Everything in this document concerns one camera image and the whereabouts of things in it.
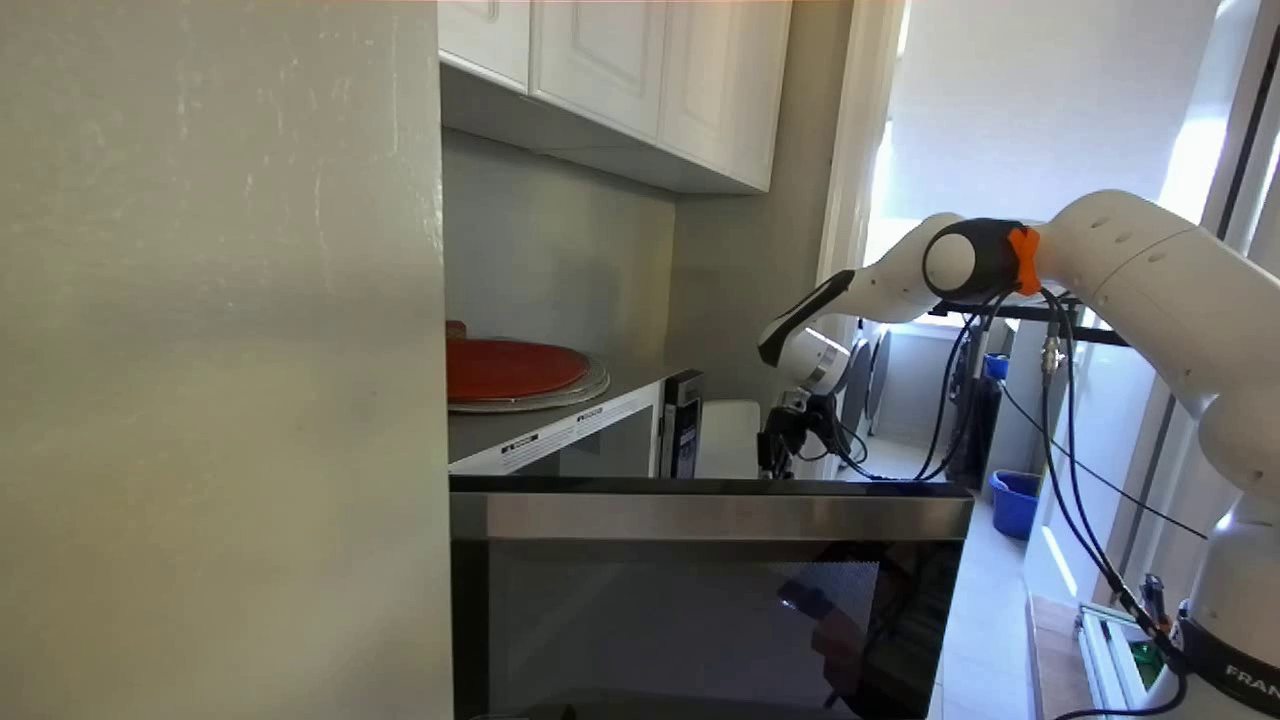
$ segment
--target wall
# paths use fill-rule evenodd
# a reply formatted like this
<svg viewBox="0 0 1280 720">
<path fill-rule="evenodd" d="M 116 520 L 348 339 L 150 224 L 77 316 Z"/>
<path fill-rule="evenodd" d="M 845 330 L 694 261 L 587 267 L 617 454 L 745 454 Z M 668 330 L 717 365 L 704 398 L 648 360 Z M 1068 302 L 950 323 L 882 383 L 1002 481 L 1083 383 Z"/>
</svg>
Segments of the wall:
<svg viewBox="0 0 1280 720">
<path fill-rule="evenodd" d="M 432 37 L 3 4 L 0 714 L 452 714 Z"/>
<path fill-rule="evenodd" d="M 660 192 L 445 135 L 445 307 L 471 335 L 664 360 L 671 230 Z"/>
<path fill-rule="evenodd" d="M 817 281 L 848 0 L 795 0 L 769 194 L 682 198 L 668 360 L 704 369 L 708 396 L 772 398 L 759 329 Z"/>
<path fill-rule="evenodd" d="M 1095 186 L 1157 198 L 1214 13 L 1205 0 L 918 0 L 875 211 L 1049 218 Z"/>
</svg>

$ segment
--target cabinet door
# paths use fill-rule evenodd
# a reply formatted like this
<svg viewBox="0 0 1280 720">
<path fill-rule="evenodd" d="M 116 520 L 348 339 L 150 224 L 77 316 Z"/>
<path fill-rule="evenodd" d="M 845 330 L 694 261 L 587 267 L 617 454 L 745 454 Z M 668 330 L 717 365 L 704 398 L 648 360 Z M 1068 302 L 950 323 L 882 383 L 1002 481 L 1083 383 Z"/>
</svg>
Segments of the cabinet door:
<svg viewBox="0 0 1280 720">
<path fill-rule="evenodd" d="M 555 0 L 531 13 L 531 96 L 657 138 L 664 4 Z"/>
<path fill-rule="evenodd" d="M 530 0 L 442 0 L 442 60 L 530 93 Z"/>
<path fill-rule="evenodd" d="M 789 0 L 668 4 L 660 145 L 769 186 L 789 21 Z"/>
</svg>

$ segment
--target white surface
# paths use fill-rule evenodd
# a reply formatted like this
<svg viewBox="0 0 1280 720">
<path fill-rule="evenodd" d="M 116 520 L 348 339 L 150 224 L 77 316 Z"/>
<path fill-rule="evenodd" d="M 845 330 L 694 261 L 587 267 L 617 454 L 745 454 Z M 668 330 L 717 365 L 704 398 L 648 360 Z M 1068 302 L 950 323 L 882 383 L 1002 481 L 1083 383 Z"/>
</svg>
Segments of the white surface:
<svg viewBox="0 0 1280 720">
<path fill-rule="evenodd" d="M 871 417 L 871 437 L 897 439 L 897 445 L 930 445 L 938 410 L 950 410 L 952 404 L 941 404 L 946 387 L 946 365 L 956 345 L 962 329 L 941 323 L 893 323 L 882 345 L 883 365 L 883 387 Z M 952 437 L 952 417 L 941 426 L 941 450 Z"/>
<path fill-rule="evenodd" d="M 531 6 L 531 96 L 657 138 L 664 4 L 555 0 Z"/>
<path fill-rule="evenodd" d="M 861 347 L 866 335 L 857 316 L 822 310 L 789 330 L 777 360 L 777 380 L 811 396 L 834 396 Z"/>
<path fill-rule="evenodd" d="M 759 481 L 759 463 L 758 463 L 759 422 L 763 421 L 758 398 L 708 398 L 699 439 L 696 439 L 696 474 Z"/>
<path fill-rule="evenodd" d="M 1083 659 L 1088 690 L 1095 706 L 1147 702 L 1154 690 L 1145 686 L 1142 669 L 1131 659 L 1131 640 L 1145 640 L 1131 614 L 1101 605 L 1081 607 L 1075 645 L 1081 645 L 1081 659 Z"/>
<path fill-rule="evenodd" d="M 794 0 L 671 0 L 660 145 L 769 186 Z"/>
<path fill-rule="evenodd" d="M 972 281 L 972 267 L 976 267 L 976 247 L 970 236 L 950 230 L 930 242 L 925 277 L 931 287 L 956 292 Z"/>
<path fill-rule="evenodd" d="M 432 4 L 12 0 L 0 714 L 452 714 Z"/>
<path fill-rule="evenodd" d="M 530 93 L 530 0 L 438 0 L 442 55 Z"/>
<path fill-rule="evenodd" d="M 972 503 L 930 714 L 1037 714 L 1023 542 L 993 527 L 983 498 Z"/>
<path fill-rule="evenodd" d="M 645 374 L 639 383 L 626 374 L 602 398 L 553 410 L 512 410 L 512 417 L 449 417 L 452 474 L 512 474 L 559 447 L 597 437 L 636 410 L 648 410 L 648 474 L 657 470 L 657 421 L 660 421 L 664 380 Z"/>
</svg>

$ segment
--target white panel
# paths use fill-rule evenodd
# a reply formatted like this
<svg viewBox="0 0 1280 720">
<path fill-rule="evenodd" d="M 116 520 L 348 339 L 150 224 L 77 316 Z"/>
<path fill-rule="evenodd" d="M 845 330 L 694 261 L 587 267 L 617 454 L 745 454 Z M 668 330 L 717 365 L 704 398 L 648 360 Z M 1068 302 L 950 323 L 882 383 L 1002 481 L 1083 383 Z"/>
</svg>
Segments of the white panel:
<svg viewBox="0 0 1280 720">
<path fill-rule="evenodd" d="M 1171 410 L 1147 503 L 1209 537 L 1241 491 L 1217 466 L 1209 466 L 1205 450 L 1198 447 L 1198 426 L 1201 422 L 1184 407 Z M 1201 570 L 1201 537 L 1166 520 L 1145 520 L 1137 532 L 1137 551 L 1126 568 L 1130 582 L 1142 582 L 1145 570 L 1160 570 L 1169 600 L 1184 600 Z"/>
<path fill-rule="evenodd" d="M 660 145 L 769 186 L 789 21 L 789 0 L 668 4 Z"/>
<path fill-rule="evenodd" d="M 555 0 L 531 13 L 531 96 L 657 138 L 664 4 Z"/>
<path fill-rule="evenodd" d="M 442 55 L 530 93 L 530 0 L 442 0 Z"/>
<path fill-rule="evenodd" d="M 903 323 L 889 330 L 883 356 L 882 356 L 883 393 L 871 417 L 875 439 L 900 439 L 921 447 L 925 454 L 938 410 L 952 404 L 952 398 L 941 404 L 941 383 L 946 383 L 946 365 L 956 330 L 962 329 L 946 329 L 946 323 Z"/>
<path fill-rule="evenodd" d="M 3 4 L 0 714 L 452 714 L 432 37 Z"/>
<path fill-rule="evenodd" d="M 758 437 L 763 410 L 758 398 L 708 398 L 696 439 L 696 474 L 759 481 Z"/>
</svg>

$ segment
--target white wall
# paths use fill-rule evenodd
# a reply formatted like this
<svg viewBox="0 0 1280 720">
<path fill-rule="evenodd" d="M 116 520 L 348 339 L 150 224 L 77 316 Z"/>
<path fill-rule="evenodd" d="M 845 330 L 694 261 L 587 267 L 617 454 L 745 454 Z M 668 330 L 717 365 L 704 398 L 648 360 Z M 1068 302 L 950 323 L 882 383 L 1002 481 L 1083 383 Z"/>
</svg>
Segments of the white wall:
<svg viewBox="0 0 1280 720">
<path fill-rule="evenodd" d="M 449 316 L 471 335 L 664 360 L 671 230 L 651 186 L 445 135 Z"/>
<path fill-rule="evenodd" d="M 452 714 L 432 37 L 3 4 L 0 714 Z"/>
</svg>

